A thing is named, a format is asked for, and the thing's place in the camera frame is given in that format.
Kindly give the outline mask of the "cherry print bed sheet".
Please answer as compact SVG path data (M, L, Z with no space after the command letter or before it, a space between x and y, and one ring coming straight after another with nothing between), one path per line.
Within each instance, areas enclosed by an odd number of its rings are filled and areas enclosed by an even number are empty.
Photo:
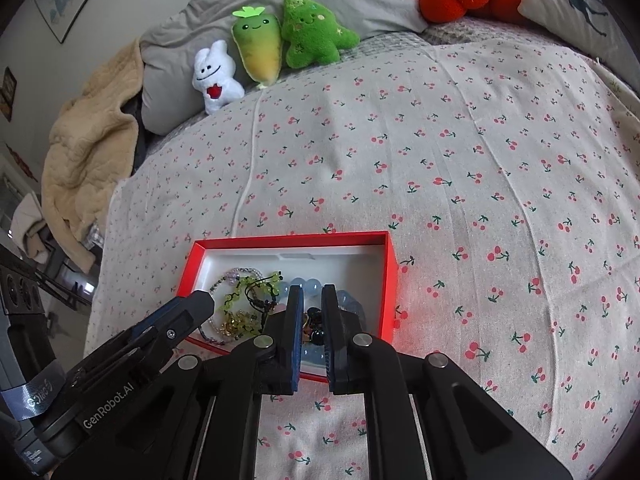
M87 348L175 295L196 240L390 234L392 335L440 351L576 479L639 404L639 99L506 41L304 70L197 119L120 184Z

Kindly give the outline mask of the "white ghost plush toy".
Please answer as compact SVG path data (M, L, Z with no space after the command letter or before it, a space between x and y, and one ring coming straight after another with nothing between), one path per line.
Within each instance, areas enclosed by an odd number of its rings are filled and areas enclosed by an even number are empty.
M195 55L192 86L201 92L207 115L245 96L242 84L234 78L235 69L226 40L216 40Z

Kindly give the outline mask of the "green carrot plush toy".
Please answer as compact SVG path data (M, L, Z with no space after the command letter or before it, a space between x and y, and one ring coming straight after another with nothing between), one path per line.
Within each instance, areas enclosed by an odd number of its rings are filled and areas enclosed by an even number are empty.
M274 84L282 66L281 26L276 14L263 6L243 6L232 12L232 38L247 75L266 88Z

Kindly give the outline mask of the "beige quilted blanket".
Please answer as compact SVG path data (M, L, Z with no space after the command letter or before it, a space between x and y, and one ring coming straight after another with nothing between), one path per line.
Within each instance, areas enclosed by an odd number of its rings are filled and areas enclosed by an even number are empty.
M89 272L94 255L82 241L93 224L105 229L116 184L130 176L139 133L122 106L142 89L137 40L97 68L80 96L65 103L49 134L41 179L44 220L66 256Z

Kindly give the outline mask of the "green tree plush toy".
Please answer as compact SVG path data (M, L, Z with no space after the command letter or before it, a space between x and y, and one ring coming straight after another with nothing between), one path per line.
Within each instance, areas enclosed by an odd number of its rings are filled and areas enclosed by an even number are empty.
M288 43L285 62L299 70L341 59L341 50L358 46L356 32L342 26L335 14L314 0L283 0L282 38Z

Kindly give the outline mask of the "white deer print pillow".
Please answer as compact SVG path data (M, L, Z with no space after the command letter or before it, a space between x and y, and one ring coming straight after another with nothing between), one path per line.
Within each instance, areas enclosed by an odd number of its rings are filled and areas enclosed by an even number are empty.
M639 89L639 61L602 0L521 0L518 12Z

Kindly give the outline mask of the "red open gift box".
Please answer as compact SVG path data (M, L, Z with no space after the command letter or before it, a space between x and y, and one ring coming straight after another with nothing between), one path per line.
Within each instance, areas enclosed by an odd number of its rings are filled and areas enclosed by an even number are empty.
M347 348L356 333L393 340L398 263L390 233L386 231L337 234L293 234L197 240L186 259L178 287L180 296L209 292L216 311L188 337L191 344L223 356L257 333L259 313L250 307L243 289L235 285L249 278L270 278L278 292L276 309L282 310L288 292L302 289L304 308L321 306L322 287L335 288L337 304L359 318L357 328L343 330L340 342L324 353L320 344L305 342L303 378L332 380L341 393L356 389L347 379L360 374L347 361ZM326 376L326 362L335 372Z

